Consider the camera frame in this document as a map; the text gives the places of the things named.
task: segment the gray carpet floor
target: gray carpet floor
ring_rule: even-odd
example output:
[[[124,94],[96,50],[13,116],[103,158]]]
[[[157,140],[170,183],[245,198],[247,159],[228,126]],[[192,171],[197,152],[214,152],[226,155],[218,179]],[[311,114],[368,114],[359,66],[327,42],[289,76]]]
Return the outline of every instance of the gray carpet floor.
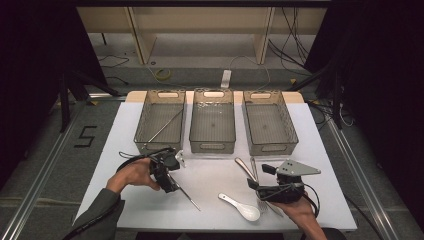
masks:
[[[193,86],[218,87],[222,78],[222,69],[172,69],[172,77],[166,81],[166,84],[156,82],[146,68],[105,68],[104,72],[108,77],[119,77],[129,82],[129,85],[125,85],[117,79],[108,78],[110,87],[122,93],[153,88],[176,88],[175,85],[171,84],[179,85],[178,88],[185,86],[187,90],[191,90]],[[285,70],[270,70],[269,73],[272,80],[264,89],[284,90],[290,86],[289,80],[293,77],[293,73]],[[240,69],[233,71],[230,87],[236,90],[257,89],[266,84],[267,81],[265,71]],[[301,92],[305,99],[314,99],[315,87],[316,85],[312,84],[302,89]],[[87,88],[90,92],[98,91],[92,86],[87,86]],[[19,239],[60,239],[67,233],[99,160],[119,104],[119,101],[99,101],[94,105],[87,104],[84,106],[59,161],[54,166],[54,170],[42,190],[40,201],[33,209]],[[315,109],[311,109],[311,112],[316,121],[319,122],[322,115]],[[25,196],[52,149],[59,134],[60,117],[60,107],[54,106],[51,114],[46,116],[38,137],[29,149],[28,158],[19,164],[8,183],[1,190],[1,232],[5,230],[7,223],[19,206],[20,199]],[[96,128],[86,131],[87,134],[95,138],[91,147],[75,148],[75,145],[86,144],[88,141],[87,139],[79,139],[84,126],[96,126]],[[321,138],[343,192],[359,205],[360,209],[373,221],[328,124],[317,125],[317,128],[320,129]],[[345,126],[343,132],[372,183],[377,196],[393,221],[400,239],[424,239],[423,232],[392,187],[384,171],[377,167],[372,150],[365,136],[361,133],[360,127],[356,125]],[[48,202],[49,199],[60,202]],[[358,230],[346,233],[346,237],[349,240],[378,239],[364,217],[351,204],[349,206],[358,223]],[[118,231],[116,239],[135,239],[135,235],[134,232]],[[288,233],[285,234],[285,239],[300,239],[300,235]]]

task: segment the black sleeve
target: black sleeve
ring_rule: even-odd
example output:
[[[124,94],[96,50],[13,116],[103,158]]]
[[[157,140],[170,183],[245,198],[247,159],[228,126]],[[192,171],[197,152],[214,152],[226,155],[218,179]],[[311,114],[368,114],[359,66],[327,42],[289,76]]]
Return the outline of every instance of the black sleeve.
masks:
[[[90,207],[87,209],[87,211],[85,211],[83,214],[81,214],[81,216],[78,217],[78,219],[75,220],[71,231],[98,217],[111,208],[116,203],[116,201],[120,201],[119,205],[106,218],[102,219],[100,222],[94,224],[72,239],[114,239],[116,225],[125,204],[125,201],[119,199],[119,194],[110,191],[109,189],[103,188],[99,195],[97,195],[96,199],[94,199]]]

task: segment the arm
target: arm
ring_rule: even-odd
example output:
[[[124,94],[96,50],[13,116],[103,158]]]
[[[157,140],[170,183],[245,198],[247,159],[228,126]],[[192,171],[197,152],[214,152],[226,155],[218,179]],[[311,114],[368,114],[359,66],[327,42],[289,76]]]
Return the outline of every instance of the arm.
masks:
[[[107,209],[120,201],[116,209],[97,224],[86,229],[72,239],[114,239],[116,225],[124,209],[125,201],[120,200],[120,193],[127,185],[149,186],[158,191],[160,186],[153,181],[149,173],[150,159],[139,159],[115,173],[107,182],[91,206],[77,220],[71,230],[84,225],[98,217]]]
[[[290,204],[272,204],[283,209],[284,213],[287,214],[287,216],[289,216],[289,218],[305,233],[308,239],[327,239],[324,231],[315,218],[311,204],[304,197],[302,197],[299,201]]]

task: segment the spoon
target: spoon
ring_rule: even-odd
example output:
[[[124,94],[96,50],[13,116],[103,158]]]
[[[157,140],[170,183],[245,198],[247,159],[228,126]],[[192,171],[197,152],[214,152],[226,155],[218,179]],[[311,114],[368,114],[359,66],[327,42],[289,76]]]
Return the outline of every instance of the spoon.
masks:
[[[261,216],[259,209],[256,207],[239,203],[223,193],[218,194],[218,198],[231,203],[234,207],[237,208],[241,215],[249,221],[256,221]]]

